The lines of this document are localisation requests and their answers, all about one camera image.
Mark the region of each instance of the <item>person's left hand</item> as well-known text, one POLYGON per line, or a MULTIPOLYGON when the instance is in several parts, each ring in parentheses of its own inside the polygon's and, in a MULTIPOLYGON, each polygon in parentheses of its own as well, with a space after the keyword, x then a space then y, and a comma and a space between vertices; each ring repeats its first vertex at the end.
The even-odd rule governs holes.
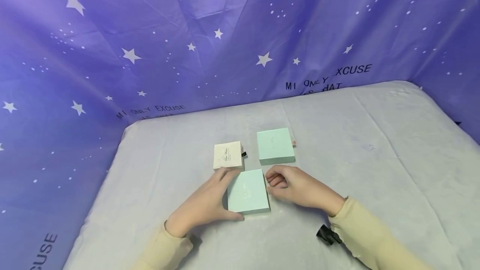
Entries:
POLYGON ((197 225, 215 220, 243 220, 242 214, 225 210, 222 206, 222 197, 228 185, 239 173, 239 170, 218 169, 168 217, 165 223, 167 232, 181 238, 197 225))

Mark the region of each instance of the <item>purple star backdrop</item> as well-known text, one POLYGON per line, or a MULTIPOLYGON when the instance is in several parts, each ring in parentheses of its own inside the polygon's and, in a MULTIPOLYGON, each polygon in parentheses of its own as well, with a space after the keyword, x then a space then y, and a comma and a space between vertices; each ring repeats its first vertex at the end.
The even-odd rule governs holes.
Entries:
POLYGON ((61 269, 137 120, 409 80, 480 141, 478 2, 0 0, 0 268, 61 269))

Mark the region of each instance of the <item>mattress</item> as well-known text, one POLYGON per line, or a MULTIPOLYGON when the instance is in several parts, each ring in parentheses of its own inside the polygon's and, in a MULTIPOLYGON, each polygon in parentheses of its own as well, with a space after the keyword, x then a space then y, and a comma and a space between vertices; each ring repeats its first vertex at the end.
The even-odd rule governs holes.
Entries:
MULTIPOLYGON (((298 166, 384 221, 435 269, 480 265, 480 149, 422 90, 393 81, 136 122, 85 219, 67 270, 129 270, 153 229, 212 173, 214 144, 289 128, 298 166)), ((271 212, 197 227, 180 269, 364 269, 315 236, 318 210, 270 198, 271 212)))

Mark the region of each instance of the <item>black clip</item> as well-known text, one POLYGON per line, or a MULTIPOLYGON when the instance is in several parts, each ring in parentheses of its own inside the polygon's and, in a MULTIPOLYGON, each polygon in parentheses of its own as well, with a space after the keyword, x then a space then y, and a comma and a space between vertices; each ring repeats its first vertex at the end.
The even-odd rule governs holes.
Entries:
POLYGON ((342 241, 337 233, 333 232, 326 225, 322 225, 317 232, 317 237, 321 238, 322 241, 328 246, 332 245, 334 241, 338 244, 342 244, 342 241))

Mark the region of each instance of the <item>beige sleeve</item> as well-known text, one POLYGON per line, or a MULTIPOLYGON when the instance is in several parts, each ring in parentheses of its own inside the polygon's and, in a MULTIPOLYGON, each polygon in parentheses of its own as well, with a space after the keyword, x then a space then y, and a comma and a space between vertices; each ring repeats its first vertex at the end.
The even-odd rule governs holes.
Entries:
POLYGON ((156 229, 137 260, 133 270, 174 270, 192 250, 189 237, 177 238, 165 230, 165 224, 156 229))
POLYGON ((353 198, 345 201, 331 229, 338 234, 355 258, 372 270, 429 270, 376 216, 353 198))

